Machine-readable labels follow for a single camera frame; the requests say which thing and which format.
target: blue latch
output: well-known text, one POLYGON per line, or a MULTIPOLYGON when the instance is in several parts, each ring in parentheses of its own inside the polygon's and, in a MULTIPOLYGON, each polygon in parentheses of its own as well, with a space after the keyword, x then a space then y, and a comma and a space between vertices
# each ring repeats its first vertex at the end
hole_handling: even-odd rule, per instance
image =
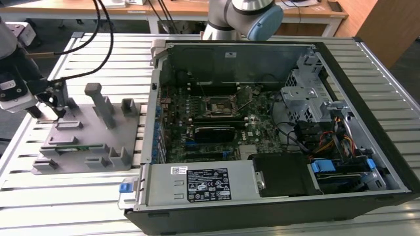
POLYGON ((373 169, 376 168, 376 164, 374 164, 373 160, 372 160, 372 159, 368 159, 368 160, 366 160, 366 163, 368 163, 368 165, 369 165, 370 170, 373 170, 373 169))
POLYGON ((317 160, 310 164, 313 173, 336 171, 333 162, 330 160, 317 160))
POLYGON ((130 192, 132 192, 132 183, 121 183, 120 193, 130 193, 130 192))
POLYGON ((317 168, 316 163, 312 163, 312 164, 310 164, 310 167, 312 167, 313 173, 318 173, 320 168, 317 168))

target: metal table surface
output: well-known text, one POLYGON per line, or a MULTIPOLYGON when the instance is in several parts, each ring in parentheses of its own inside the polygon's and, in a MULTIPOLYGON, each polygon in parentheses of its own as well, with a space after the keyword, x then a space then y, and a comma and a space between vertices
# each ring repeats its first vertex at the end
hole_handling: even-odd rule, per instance
MULTIPOLYGON (((72 38, 66 50, 86 41, 72 38)), ((68 92, 78 103, 88 82, 102 84, 102 94, 112 102, 132 97, 141 103, 136 150, 141 149, 142 125, 152 67, 149 46, 153 39, 198 39, 197 35, 116 34, 113 54, 104 68, 88 78, 68 81, 68 92)), ((413 171, 420 176, 420 109, 412 97, 384 69, 362 43, 349 38, 274 37, 278 41, 322 41, 336 57, 353 85, 396 143, 413 171)), ((61 56, 49 79, 88 71, 98 65, 108 51, 109 35, 98 34, 88 46, 61 56)), ((0 159, 0 235, 144 235, 117 208, 118 184, 138 173, 140 153, 133 169, 124 172, 34 176, 32 162, 50 124, 25 117, 0 159)), ((318 222, 230 230, 193 235, 265 236, 294 234, 420 235, 420 202, 380 208, 353 220, 318 222)))

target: barcode sticker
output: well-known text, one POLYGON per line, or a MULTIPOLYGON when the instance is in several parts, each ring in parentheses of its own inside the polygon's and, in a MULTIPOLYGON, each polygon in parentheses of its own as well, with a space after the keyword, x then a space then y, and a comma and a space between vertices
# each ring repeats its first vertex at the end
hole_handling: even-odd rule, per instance
POLYGON ((186 174, 188 166, 170 166, 170 175, 186 174))

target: wooden desk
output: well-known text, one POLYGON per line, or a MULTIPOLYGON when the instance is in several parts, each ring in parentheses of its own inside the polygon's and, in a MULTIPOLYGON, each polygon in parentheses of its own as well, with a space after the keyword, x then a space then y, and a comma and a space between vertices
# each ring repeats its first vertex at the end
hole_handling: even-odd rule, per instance
MULTIPOLYGON (((189 0, 164 0, 174 20, 206 21, 208 3, 189 0)), ((162 11, 156 0, 153 7, 162 17, 162 11)), ((284 23, 326 24, 322 36, 333 36, 340 22, 346 18, 345 12, 333 12, 326 0, 317 7, 289 9, 284 11, 284 23)), ((146 5, 129 5, 126 8, 108 9, 114 20, 148 20, 150 33, 158 33, 158 18, 152 7, 146 5)), ((40 0, 6 8, 0 8, 0 15, 20 18, 42 19, 96 19, 92 0, 40 0)))

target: motherboard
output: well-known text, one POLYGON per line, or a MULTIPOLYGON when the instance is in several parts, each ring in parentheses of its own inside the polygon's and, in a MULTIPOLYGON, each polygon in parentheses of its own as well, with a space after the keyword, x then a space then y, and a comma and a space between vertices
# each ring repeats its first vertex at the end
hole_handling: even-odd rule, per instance
POLYGON ((270 118, 276 93, 261 85, 164 87, 166 163, 242 160, 253 153, 281 152, 270 118))

